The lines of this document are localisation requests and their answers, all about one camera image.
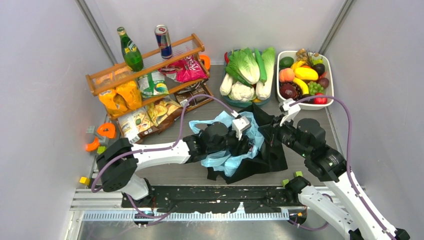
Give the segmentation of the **light blue plastic bag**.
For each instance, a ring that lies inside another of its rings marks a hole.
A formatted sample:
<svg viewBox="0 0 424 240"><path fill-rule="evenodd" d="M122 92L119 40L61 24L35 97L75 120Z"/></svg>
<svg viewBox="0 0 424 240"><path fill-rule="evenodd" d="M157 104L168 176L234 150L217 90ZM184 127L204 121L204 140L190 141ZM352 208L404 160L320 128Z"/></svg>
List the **light blue plastic bag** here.
<svg viewBox="0 0 424 240"><path fill-rule="evenodd" d="M214 171L221 171L224 172L225 176L232 177L236 170L240 168L243 159L253 159L259 155L260 148L262 147L265 138L258 130L259 125L254 118L254 114L249 111L244 111L241 112L240 115L246 117L250 122L250 128L247 129L245 135L252 142L252 149L240 156L232 156L229 151L219 151L209 154L206 159L201 161L202 166L207 168L212 167ZM226 127L230 127L233 119L234 117L232 115L222 111L212 120L192 120L188 124L192 132L198 134L201 130L197 127L199 124L221 122Z"/></svg>

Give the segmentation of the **black tote bag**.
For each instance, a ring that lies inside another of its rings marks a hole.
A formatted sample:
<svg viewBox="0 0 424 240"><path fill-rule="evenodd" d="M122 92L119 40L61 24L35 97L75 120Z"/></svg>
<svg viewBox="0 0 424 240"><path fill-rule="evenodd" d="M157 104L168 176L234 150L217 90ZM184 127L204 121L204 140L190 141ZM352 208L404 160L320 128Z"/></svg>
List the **black tote bag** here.
<svg viewBox="0 0 424 240"><path fill-rule="evenodd" d="M262 110L258 105L243 108L239 113L252 113L259 127L270 124L275 118ZM275 141L272 146L267 142L267 137L255 157L244 157L235 173L228 177L223 171L213 170L207 167L207 179L216 181L217 177L222 177L226 184L233 184L257 174L280 172L288 169L288 164L281 142Z"/></svg>

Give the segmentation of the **brown snack packet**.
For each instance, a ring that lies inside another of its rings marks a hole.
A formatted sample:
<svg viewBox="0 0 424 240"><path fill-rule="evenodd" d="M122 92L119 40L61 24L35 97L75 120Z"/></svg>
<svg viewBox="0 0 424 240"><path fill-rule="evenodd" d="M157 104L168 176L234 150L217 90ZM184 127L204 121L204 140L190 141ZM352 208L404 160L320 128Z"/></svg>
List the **brown snack packet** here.
<svg viewBox="0 0 424 240"><path fill-rule="evenodd" d="M208 97L199 96L210 94L211 91L207 84L204 81L200 81L173 93L173 96L182 107L187 105L186 110L188 111L189 109L198 108L212 101Z"/></svg>

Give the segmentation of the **pink red snack packet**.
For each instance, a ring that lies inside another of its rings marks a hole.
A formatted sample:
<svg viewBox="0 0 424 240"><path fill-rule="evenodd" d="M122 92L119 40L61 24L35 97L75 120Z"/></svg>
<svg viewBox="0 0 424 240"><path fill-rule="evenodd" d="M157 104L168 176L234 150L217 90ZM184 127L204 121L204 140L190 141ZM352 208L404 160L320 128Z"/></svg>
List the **pink red snack packet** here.
<svg viewBox="0 0 424 240"><path fill-rule="evenodd" d="M206 79L201 63L192 55L159 69L159 72L178 83Z"/></svg>

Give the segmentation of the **green lettuce leaf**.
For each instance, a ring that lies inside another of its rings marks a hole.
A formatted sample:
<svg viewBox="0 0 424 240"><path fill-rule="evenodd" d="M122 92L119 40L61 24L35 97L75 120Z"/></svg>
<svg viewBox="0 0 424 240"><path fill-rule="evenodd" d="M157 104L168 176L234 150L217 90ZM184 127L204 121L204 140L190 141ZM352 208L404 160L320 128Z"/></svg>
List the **green lettuce leaf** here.
<svg viewBox="0 0 424 240"><path fill-rule="evenodd" d="M235 50L228 57L228 67L236 72L249 85L255 85L260 79L260 69L253 51L246 47Z"/></svg>

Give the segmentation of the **red chili pepper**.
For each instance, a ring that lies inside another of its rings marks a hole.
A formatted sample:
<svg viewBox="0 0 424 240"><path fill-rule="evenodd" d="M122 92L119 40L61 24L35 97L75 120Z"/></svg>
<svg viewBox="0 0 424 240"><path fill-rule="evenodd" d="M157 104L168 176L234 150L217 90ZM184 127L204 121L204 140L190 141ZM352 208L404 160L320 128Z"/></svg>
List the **red chili pepper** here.
<svg viewBox="0 0 424 240"><path fill-rule="evenodd" d="M229 63L229 57L228 57L228 52L226 52L225 54L224 54L224 60L225 60L225 63L226 64L228 64Z"/></svg>

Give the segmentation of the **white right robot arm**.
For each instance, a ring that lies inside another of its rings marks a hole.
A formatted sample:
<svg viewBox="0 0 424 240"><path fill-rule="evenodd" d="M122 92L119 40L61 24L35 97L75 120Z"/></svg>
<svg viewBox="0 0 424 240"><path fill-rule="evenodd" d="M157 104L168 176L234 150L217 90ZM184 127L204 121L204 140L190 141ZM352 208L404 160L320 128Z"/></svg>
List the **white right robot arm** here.
<svg viewBox="0 0 424 240"><path fill-rule="evenodd" d="M303 157L308 171L334 193L342 207L302 176L285 184L287 202L311 208L346 240L409 240L406 230L394 227L372 204L347 169L344 156L327 145L325 137L325 130L312 118L301 119L296 127L292 121L271 124L271 143L281 143Z"/></svg>

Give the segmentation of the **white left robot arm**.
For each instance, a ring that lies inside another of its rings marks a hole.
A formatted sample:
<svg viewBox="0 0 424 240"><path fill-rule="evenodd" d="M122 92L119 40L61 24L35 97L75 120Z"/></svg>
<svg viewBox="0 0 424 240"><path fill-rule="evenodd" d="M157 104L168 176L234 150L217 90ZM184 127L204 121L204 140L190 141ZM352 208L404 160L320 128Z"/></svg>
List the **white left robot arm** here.
<svg viewBox="0 0 424 240"><path fill-rule="evenodd" d="M250 126L242 117L233 120L231 127L213 122L199 133L174 143L142 145L131 144L128 138L118 139L97 157L99 173L91 186L94 192L121 191L141 207L148 207L153 202L153 193L148 181L136 176L136 171L166 164L196 163L218 152L245 154L250 147L249 138L243 132Z"/></svg>

